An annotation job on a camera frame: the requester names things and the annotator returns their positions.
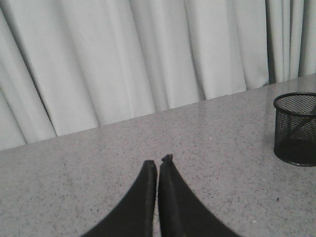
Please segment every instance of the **black object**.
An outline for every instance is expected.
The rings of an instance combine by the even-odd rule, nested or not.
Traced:
[[[157,168],[146,160],[120,203],[82,237],[152,237]]]
[[[278,96],[274,152],[294,165],[316,165],[316,93],[295,92]]]
[[[160,166],[158,208],[162,237],[238,237],[197,199],[167,155]]]

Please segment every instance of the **speckled granite surface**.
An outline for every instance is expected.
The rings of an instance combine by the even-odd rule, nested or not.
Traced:
[[[0,152],[0,236],[79,237],[122,198],[143,160],[174,154],[199,199],[245,237],[315,237],[316,167],[273,153],[273,99],[291,80]],[[158,216],[154,219],[158,237]]]

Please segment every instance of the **pen holder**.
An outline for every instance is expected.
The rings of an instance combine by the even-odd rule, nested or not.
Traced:
[[[278,96],[275,155],[294,165],[316,165],[316,93],[295,92]]]

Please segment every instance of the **white curtain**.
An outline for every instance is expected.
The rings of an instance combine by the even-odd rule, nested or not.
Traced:
[[[0,150],[314,73],[315,3],[0,0]]]

